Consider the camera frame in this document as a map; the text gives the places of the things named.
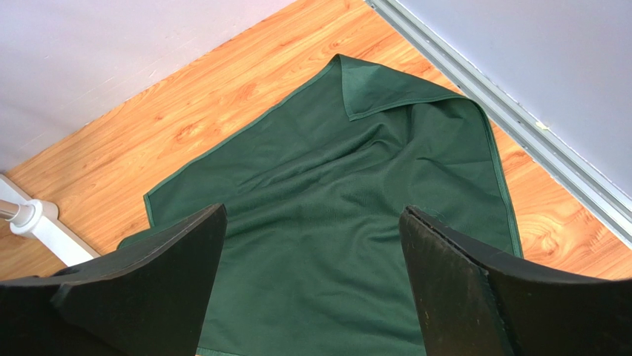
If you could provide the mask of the dark green cloth napkin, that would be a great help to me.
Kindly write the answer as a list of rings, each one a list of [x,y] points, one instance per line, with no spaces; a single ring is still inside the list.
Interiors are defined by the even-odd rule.
[[[423,355],[398,232],[408,205],[522,256],[483,110],[343,55],[144,201],[152,228],[226,207],[199,355]]]

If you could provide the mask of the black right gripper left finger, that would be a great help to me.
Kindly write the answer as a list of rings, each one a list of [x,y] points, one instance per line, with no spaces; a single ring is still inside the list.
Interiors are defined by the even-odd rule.
[[[226,235],[215,204],[49,277],[1,283],[3,355],[194,355]]]

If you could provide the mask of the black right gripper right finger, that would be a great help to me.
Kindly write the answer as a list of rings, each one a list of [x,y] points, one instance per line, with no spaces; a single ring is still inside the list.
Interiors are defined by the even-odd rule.
[[[631,281],[514,257],[416,207],[399,219],[428,355],[629,355]]]

